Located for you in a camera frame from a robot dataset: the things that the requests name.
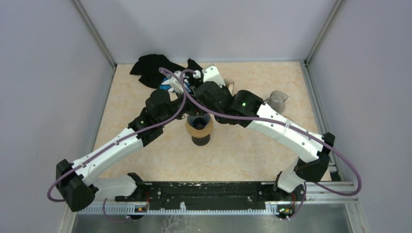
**robotic arm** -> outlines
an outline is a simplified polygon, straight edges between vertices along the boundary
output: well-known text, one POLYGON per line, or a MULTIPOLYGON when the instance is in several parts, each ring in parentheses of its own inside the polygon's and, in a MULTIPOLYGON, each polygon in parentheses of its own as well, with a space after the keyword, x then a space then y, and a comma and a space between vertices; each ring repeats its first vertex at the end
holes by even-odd
MULTIPOLYGON (((202 73, 203 84, 192 95, 206 108, 227 115, 258 116, 286 123, 286 126, 283 127, 259 120, 232 120, 215 116, 218 123, 239 124, 245 128, 261 132, 292 149, 298 155, 299 159, 277 176, 273 190, 280 199, 287 198, 297 186, 305 181, 320 181, 329 163, 328 154, 330 151, 327 148, 302 134, 288 130, 290 125, 302 130, 305 129, 277 113, 255 94, 241 90, 232 96, 214 65, 204 68, 202 73)), ((201 78, 201 74, 196 73, 195 77, 201 78)), ((91 154, 77 159, 71 164, 67 160, 57 164, 56 179, 59 179, 69 170, 80 166, 79 169, 63 178, 56 185, 72 211, 80 211, 89 206, 94 200, 103 200, 105 198, 117 197, 116 199, 118 199, 118 197, 124 197, 127 199, 130 196, 134 196, 139 200, 144 198, 145 183, 135 173, 129 173, 120 178, 100 179, 99 176, 119 160, 147 146, 163 133, 163 126, 158 126, 128 137, 130 134, 172 117, 177 112, 184 100, 183 88, 172 77, 170 83, 174 90, 178 92, 178 99, 171 101, 167 91, 155 90, 146 100, 146 107, 142 109, 140 115, 130 122, 128 127, 119 135, 91 154), (89 163, 86 162, 97 153, 99 155, 96 158, 89 163)), ((181 119, 183 114, 199 115, 203 113, 201 109, 187 101, 176 119, 181 119)), ((310 134, 333 146, 335 137, 332 134, 310 134)))

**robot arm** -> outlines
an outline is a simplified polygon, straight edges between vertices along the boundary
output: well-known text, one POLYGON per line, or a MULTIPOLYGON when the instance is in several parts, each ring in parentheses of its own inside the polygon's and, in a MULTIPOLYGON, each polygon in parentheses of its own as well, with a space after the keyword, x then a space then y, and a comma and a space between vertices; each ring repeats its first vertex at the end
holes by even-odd
MULTIPOLYGON (((232 96, 215 66, 210 65, 202 72, 204 74, 204 83, 193 93, 193 97, 206 108, 227 115, 258 116, 286 123, 286 126, 283 127, 259 120, 230 120, 215 117, 216 121, 222 124, 239 124, 245 128, 261 132, 292 149, 298 155, 298 161, 293 163, 286 171, 281 172, 276 179, 274 191, 280 197, 287 197, 290 192, 305 181, 320 181, 329 163, 328 154, 330 151, 328 149, 295 131, 289 130, 289 125, 303 128, 277 113, 253 93, 241 90, 232 96)), ((172 80, 171 83, 174 90, 183 92, 183 88, 176 80, 172 80)), ((56 179, 59 179, 69 170, 81 166, 56 186, 72 211, 80 211, 94 200, 105 198, 123 197, 129 200, 129 197, 133 196, 135 197, 134 200, 144 200, 146 186, 136 174, 129 173, 120 178, 110 179, 100 179, 99 176, 119 160, 147 146, 163 133, 163 126, 159 126, 122 140, 138 130, 153 126, 173 116, 183 101, 181 93, 178 93, 178 99, 170 101, 167 91, 155 90, 146 100, 146 107, 143 108, 141 114, 129 123, 128 127, 119 135, 91 154, 77 159, 71 164, 67 160, 57 164, 56 179), (98 157, 90 163, 86 163, 97 153, 100 154, 98 157)), ((181 116, 185 113, 201 114, 203 112, 188 102, 177 119, 181 119, 181 116)), ((332 134, 310 134, 333 146, 335 138, 332 134)))

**gray floor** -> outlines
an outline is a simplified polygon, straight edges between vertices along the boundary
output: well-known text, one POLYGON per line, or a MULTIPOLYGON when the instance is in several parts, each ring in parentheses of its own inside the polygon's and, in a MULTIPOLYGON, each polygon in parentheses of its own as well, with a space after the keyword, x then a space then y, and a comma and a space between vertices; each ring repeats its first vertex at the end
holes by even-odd
POLYGON ((290 222, 275 216, 145 216, 127 223, 113 223, 103 215, 78 215, 73 233, 351 232, 344 205, 307 204, 298 214, 290 222))

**white wall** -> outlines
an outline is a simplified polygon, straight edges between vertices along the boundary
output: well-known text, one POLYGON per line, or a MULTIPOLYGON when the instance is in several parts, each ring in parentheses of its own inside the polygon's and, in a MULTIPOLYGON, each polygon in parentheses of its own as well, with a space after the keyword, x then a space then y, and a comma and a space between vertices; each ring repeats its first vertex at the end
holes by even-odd
MULTIPOLYGON (((348 0, 310 64, 373 233, 411 232, 412 1, 348 0)), ((353 180, 345 167, 344 176, 353 180)))
POLYGON ((0 71, 0 232, 52 233, 47 188, 90 149, 111 67, 69 0, 3 0, 0 71))
POLYGON ((336 0, 82 0, 116 63, 305 59, 336 0))

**beige tabletop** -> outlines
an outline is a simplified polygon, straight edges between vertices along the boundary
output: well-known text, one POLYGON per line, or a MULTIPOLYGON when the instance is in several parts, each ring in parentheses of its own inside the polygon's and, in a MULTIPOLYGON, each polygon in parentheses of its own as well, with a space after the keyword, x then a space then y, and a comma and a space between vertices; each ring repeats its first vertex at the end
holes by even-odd
MULTIPOLYGON (((272 91, 289 95, 282 115, 317 132, 313 111, 298 62, 215 63, 224 78, 235 81, 234 93, 247 89, 267 98, 272 91)), ((119 134, 135 119, 154 90, 130 75, 133 65, 118 65, 107 100, 95 149, 119 134)), ((102 177, 137 173, 144 181, 273 181, 297 158, 287 147, 239 125, 214 122, 210 142, 191 141, 185 119, 166 125, 163 134, 107 170, 102 177)), ((323 180, 330 180, 328 172, 323 180)))

